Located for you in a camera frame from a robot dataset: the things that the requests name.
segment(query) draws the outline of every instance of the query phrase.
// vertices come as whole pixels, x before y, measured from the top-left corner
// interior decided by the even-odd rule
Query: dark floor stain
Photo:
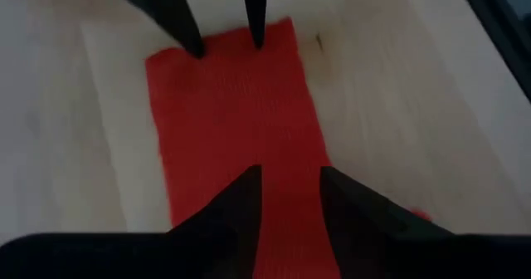
[[[324,49],[323,49],[323,41],[321,40],[321,33],[317,33],[317,36],[315,37],[315,40],[319,44],[319,49],[321,50],[321,52],[323,52]]]

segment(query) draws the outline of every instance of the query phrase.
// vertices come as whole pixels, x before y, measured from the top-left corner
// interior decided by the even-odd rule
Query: wooden floor
[[[188,1],[204,35],[246,25],[243,0]],[[531,105],[465,0],[269,4],[338,169],[454,232],[531,233]],[[122,0],[0,18],[0,242],[169,229],[144,58],[174,42]]]

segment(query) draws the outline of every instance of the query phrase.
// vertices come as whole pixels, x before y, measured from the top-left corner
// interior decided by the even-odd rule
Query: red rug
[[[319,198],[330,163],[291,20],[268,26],[261,51],[246,28],[205,43],[200,61],[168,49],[146,62],[173,225],[261,164],[255,277],[339,278]]]

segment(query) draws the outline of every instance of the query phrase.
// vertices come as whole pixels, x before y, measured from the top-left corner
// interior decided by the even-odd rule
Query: red textured fabric
[[[168,49],[147,62],[174,225],[253,164],[263,170],[256,278],[339,278],[324,225],[319,168],[329,165],[291,20],[205,39],[196,60]]]

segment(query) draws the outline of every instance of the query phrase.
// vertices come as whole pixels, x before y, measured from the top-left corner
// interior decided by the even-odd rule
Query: red mat
[[[196,60],[168,49],[147,60],[172,221],[180,224],[253,164],[263,170],[256,278],[339,278],[319,198],[329,165],[291,20],[205,40]]]

